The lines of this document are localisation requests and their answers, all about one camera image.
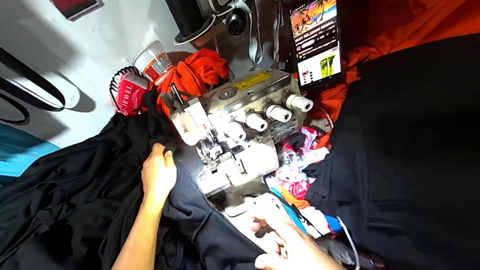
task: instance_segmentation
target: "finger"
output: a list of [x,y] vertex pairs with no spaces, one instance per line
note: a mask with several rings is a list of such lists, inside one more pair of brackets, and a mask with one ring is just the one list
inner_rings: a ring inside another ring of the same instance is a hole
[[276,233],[276,232],[271,232],[271,233],[268,233],[268,234],[271,234],[272,236],[272,239],[275,241],[275,243],[280,246],[280,247],[283,247],[285,246],[285,241],[283,241],[283,239]]
[[280,256],[284,259],[288,259],[287,249],[283,246],[280,247]]
[[291,270],[287,260],[270,254],[258,256],[255,260],[255,267],[261,270]]
[[276,211],[263,210],[254,213],[253,217],[260,221],[264,220],[286,243],[289,241],[295,242],[301,238],[301,235],[295,229],[295,226],[276,215]]
[[262,238],[262,242],[266,246],[266,249],[267,249],[266,252],[280,254],[280,247],[276,243],[275,235],[278,237],[278,235],[275,232],[267,233]]
[[167,153],[165,153],[164,159],[165,159],[165,167],[167,168],[175,167],[172,151],[168,151]]
[[152,153],[153,155],[162,155],[163,156],[163,151],[165,151],[165,146],[163,144],[154,144],[152,147]]
[[267,226],[267,222],[261,219],[254,219],[252,224],[252,231],[257,232],[262,227]]
[[252,231],[254,231],[254,232],[258,232],[262,227],[263,227],[263,226],[262,226],[260,223],[258,223],[258,222],[253,222],[253,223],[252,223],[252,226],[251,226],[251,229],[252,229]]

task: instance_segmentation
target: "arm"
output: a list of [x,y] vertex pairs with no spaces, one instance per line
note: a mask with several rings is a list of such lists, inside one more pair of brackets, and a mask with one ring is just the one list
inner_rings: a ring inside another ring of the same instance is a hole
[[123,245],[113,270],[152,270],[155,262],[156,234],[163,206],[177,180],[177,168],[172,152],[155,144],[144,162],[142,182],[144,199],[127,241]]

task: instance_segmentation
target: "orange cloth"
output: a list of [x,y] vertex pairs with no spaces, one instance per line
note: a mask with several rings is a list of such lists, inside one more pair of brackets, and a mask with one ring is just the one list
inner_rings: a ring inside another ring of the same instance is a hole
[[[345,15],[340,18],[342,40],[352,43],[342,63],[346,77],[327,86],[315,100],[334,122],[350,83],[360,79],[357,64],[427,42],[480,33],[480,0],[346,0],[340,13]],[[358,37],[362,29],[366,32]],[[310,116],[326,118],[321,110]],[[317,148],[328,146],[329,136]]]
[[[158,93],[170,92],[170,84],[175,83],[179,91],[200,96],[207,92],[205,84],[211,86],[218,84],[218,77],[226,80],[228,78],[228,63],[215,51],[201,49],[180,61],[167,78],[157,88]],[[165,112],[170,116],[170,110],[163,103],[160,96],[157,101],[158,111]]]
[[280,187],[282,188],[282,196],[288,203],[293,203],[293,205],[295,205],[298,209],[304,209],[305,207],[310,206],[306,200],[299,200],[290,194],[290,192],[288,192],[284,187]]

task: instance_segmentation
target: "human hand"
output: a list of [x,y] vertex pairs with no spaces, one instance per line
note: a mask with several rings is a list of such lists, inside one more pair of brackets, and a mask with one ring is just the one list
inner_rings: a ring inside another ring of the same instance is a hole
[[177,181],[177,167],[173,162],[172,151],[164,155],[164,150],[162,144],[154,144],[142,169],[144,202],[156,212],[163,209],[168,194]]
[[330,269],[344,270],[326,252],[302,230],[292,223],[275,215],[274,211],[262,210],[251,215],[255,218],[252,230],[257,232],[260,228],[270,226],[271,232],[268,239],[276,245],[275,252],[262,254],[255,260],[255,267],[261,270],[292,270],[292,269]]

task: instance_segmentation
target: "black garment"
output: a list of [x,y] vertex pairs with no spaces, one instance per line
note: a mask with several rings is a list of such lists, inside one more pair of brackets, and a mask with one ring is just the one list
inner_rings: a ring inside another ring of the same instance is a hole
[[[44,156],[0,188],[0,269],[105,269],[115,262],[143,197],[154,143],[175,148],[156,111],[116,114],[97,136]],[[255,269],[263,251],[212,209],[177,163],[157,239],[157,269]]]
[[389,268],[480,265],[480,35],[359,66],[306,200]]

